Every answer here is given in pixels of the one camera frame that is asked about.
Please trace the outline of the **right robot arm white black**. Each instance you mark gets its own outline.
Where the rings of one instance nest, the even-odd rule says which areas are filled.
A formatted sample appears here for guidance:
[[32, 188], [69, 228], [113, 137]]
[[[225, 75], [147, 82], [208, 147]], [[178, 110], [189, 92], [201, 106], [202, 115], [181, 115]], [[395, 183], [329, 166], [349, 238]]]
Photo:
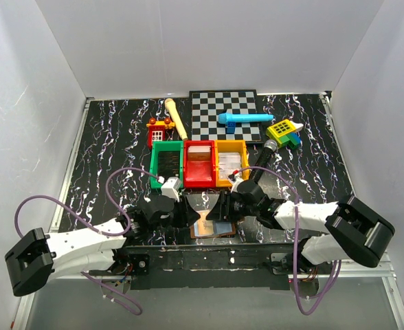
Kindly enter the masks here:
[[375, 268], [395, 234], [389, 221], [354, 195], [325, 204], [294, 203], [269, 197], [252, 180], [221, 192], [206, 218], [236, 223], [244, 217], [255, 217], [269, 229], [316, 232], [317, 236], [302, 239], [293, 255], [294, 268], [301, 273], [344, 259]]

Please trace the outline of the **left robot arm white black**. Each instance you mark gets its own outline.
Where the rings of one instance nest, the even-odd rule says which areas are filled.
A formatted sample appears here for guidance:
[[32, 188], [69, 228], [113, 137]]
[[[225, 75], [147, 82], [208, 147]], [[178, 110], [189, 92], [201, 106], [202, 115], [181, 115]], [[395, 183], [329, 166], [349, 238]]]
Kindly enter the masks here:
[[159, 227], [186, 228], [200, 217], [187, 197], [155, 195], [99, 225], [53, 234], [42, 228], [30, 230], [5, 255], [13, 294], [26, 296], [52, 279], [80, 272], [133, 273], [137, 260], [124, 254], [125, 247]]

